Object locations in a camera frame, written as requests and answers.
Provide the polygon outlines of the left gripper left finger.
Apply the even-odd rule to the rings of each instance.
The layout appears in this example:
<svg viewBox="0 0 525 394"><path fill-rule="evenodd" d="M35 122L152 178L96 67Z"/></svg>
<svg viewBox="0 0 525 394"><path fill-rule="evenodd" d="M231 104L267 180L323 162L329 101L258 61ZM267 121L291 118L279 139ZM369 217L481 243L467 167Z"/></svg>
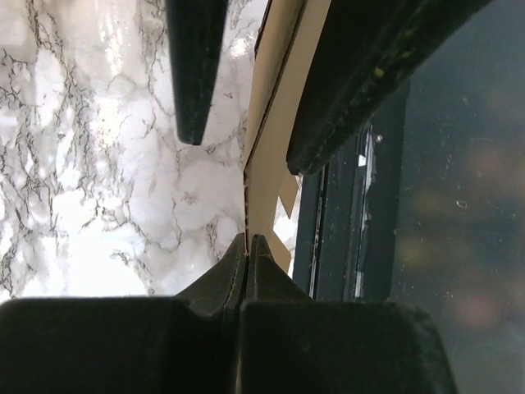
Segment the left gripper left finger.
<svg viewBox="0 0 525 394"><path fill-rule="evenodd" d="M203 141L227 8L224 0L166 2L176 132L184 144L200 145Z"/></svg>

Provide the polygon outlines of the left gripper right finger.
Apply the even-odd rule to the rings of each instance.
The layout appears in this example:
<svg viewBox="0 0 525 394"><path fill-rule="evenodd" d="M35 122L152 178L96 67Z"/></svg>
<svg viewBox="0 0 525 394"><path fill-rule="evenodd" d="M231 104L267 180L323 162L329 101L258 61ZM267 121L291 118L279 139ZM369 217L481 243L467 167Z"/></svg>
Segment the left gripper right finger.
<svg viewBox="0 0 525 394"><path fill-rule="evenodd" d="M333 1L286 155L289 171L320 171L381 104L486 1Z"/></svg>

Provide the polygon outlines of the brown cardboard box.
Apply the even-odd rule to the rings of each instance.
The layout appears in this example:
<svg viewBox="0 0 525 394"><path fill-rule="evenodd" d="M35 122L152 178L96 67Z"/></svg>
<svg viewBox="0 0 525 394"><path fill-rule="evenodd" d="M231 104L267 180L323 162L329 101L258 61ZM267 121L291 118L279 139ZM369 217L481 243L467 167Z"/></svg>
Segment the brown cardboard box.
<svg viewBox="0 0 525 394"><path fill-rule="evenodd" d="M274 232L278 204L292 214L297 181L288 182L285 151L290 128L286 109L277 108L278 90L305 1L270 1L254 54L253 80L244 147L244 212L247 251L255 235L266 237L278 266L287 272L291 255Z"/></svg>

